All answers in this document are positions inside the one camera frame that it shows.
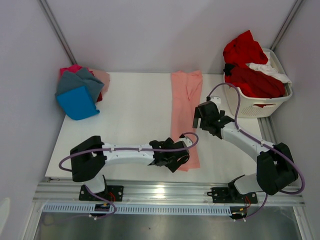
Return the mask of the salmon pink t shirt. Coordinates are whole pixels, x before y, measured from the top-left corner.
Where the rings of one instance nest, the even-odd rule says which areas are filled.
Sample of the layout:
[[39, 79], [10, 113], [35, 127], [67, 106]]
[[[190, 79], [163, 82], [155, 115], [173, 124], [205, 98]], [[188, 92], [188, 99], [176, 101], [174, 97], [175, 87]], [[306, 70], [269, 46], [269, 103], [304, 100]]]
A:
[[193, 128], [195, 108], [200, 104], [203, 75], [199, 70], [178, 71], [171, 74], [172, 111], [171, 138], [179, 140], [183, 133], [196, 131]]

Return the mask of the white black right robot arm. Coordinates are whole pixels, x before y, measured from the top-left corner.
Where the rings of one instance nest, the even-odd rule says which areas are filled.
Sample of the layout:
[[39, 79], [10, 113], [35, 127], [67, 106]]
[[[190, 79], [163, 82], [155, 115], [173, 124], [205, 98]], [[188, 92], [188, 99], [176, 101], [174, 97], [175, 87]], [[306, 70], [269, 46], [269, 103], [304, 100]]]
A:
[[212, 101], [195, 108], [193, 128], [200, 128], [242, 150], [256, 162], [256, 173], [243, 175], [229, 183], [228, 198], [240, 202], [248, 193], [275, 195], [295, 182], [298, 171], [289, 147], [284, 143], [263, 143], [240, 129], [235, 119], [227, 116]]

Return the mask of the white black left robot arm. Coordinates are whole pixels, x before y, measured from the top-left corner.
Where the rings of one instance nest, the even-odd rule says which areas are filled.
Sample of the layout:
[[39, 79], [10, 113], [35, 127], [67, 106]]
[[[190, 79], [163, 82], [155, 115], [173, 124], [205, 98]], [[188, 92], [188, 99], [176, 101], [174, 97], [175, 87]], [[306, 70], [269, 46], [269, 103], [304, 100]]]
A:
[[184, 134], [176, 142], [169, 137], [132, 146], [103, 143], [100, 136], [92, 136], [70, 151], [72, 180], [83, 183], [91, 196], [101, 201], [108, 195], [101, 173], [104, 167], [141, 164], [166, 167], [173, 173], [189, 160], [192, 145], [193, 141]]

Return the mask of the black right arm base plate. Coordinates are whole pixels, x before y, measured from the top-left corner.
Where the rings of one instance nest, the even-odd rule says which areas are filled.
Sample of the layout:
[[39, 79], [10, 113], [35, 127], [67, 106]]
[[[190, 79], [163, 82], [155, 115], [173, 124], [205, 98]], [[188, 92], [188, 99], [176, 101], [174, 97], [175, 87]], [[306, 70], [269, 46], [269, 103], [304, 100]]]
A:
[[206, 193], [215, 204], [257, 204], [258, 198], [255, 192], [239, 193], [234, 187], [212, 187]]

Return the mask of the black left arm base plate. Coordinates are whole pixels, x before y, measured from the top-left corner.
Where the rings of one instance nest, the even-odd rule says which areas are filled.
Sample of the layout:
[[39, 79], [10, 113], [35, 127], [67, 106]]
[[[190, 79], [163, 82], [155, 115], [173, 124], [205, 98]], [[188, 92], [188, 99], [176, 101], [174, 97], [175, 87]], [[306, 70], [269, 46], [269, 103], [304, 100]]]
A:
[[[110, 202], [121, 202], [123, 200], [124, 187], [122, 185], [107, 185], [106, 190], [95, 195]], [[99, 198], [89, 193], [85, 185], [81, 186], [78, 199], [80, 201], [100, 201]]]

